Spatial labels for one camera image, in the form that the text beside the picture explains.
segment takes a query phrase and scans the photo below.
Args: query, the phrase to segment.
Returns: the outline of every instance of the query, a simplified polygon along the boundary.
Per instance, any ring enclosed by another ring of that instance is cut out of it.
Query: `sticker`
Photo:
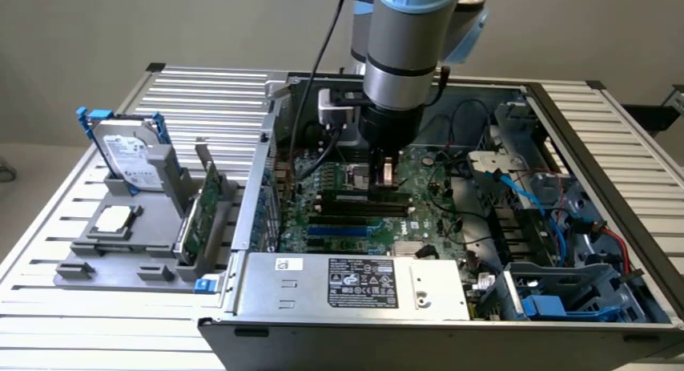
[[[395,261],[329,259],[328,304],[333,308],[399,308]]]
[[[123,179],[140,189],[160,189],[157,169],[148,163],[148,146],[137,137],[105,135],[107,151]]]
[[[304,258],[279,257],[276,258],[276,271],[301,271],[304,269]]]

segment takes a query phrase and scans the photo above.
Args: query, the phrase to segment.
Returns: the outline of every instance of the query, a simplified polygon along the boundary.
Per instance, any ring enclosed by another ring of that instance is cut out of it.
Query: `motherboard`
[[[284,204],[279,251],[415,256],[431,245],[431,256],[461,258],[456,206],[439,163],[447,158],[440,150],[408,147],[396,167],[399,190],[372,204],[368,164],[324,163]],[[308,154],[297,158],[297,170],[313,161]]]

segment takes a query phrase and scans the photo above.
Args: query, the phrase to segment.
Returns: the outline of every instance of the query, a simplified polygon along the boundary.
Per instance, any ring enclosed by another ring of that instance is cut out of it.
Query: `gray wall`
[[[463,75],[600,79],[656,103],[684,82],[684,0],[488,0]],[[0,141],[83,145],[79,105],[116,107],[151,61],[309,69],[336,0],[0,0]],[[348,61],[349,15],[323,68]]]

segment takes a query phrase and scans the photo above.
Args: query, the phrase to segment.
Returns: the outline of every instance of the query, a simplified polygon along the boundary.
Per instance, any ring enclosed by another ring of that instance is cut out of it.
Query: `slotted aluminum surface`
[[[196,174],[201,168],[192,143],[197,136],[209,137],[219,167],[244,184],[267,114],[268,79],[268,72],[167,67],[143,79],[120,111],[164,114],[179,159]],[[657,159],[644,151],[600,93],[583,83],[544,83],[571,123],[583,124],[580,137],[609,166],[609,176],[624,186],[637,214],[659,231],[655,236],[664,250],[676,256],[684,250],[681,230],[667,220],[681,221],[681,201],[667,196],[660,202],[657,197],[679,193],[676,181],[657,169]],[[611,125],[588,127],[588,122]],[[632,156],[644,159],[636,171],[624,167],[625,159],[613,159]],[[68,291],[52,285],[56,263],[67,258],[71,239],[105,195],[104,177],[105,167],[89,148],[0,264],[0,368],[221,370],[191,320],[208,315],[204,310],[219,304],[217,296]],[[219,264],[228,258],[231,236],[228,230]],[[633,364],[624,370],[679,367]]]

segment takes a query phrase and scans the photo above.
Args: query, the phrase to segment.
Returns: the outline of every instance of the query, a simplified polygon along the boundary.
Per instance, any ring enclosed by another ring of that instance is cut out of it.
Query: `blue cable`
[[[501,183],[508,185],[513,191],[516,191],[519,194],[521,194],[524,197],[527,197],[531,200],[531,202],[536,205],[536,208],[539,209],[539,212],[541,213],[541,216],[545,216],[547,212],[545,212],[544,207],[541,206],[541,202],[539,201],[536,196],[532,195],[528,191],[525,191],[525,189],[520,185],[517,185],[513,182],[513,180],[511,180],[511,178],[508,176],[501,175],[499,177],[499,179],[501,180]],[[548,221],[549,221],[549,223],[552,225],[552,229],[556,232],[556,236],[557,236],[559,253],[557,253],[557,263],[556,263],[556,266],[557,267],[563,267],[563,263],[565,262],[565,255],[567,255],[567,252],[568,252],[568,245],[565,244],[565,238],[563,237],[563,233],[560,231],[560,228],[557,227],[556,222],[553,221],[552,218],[549,218]]]

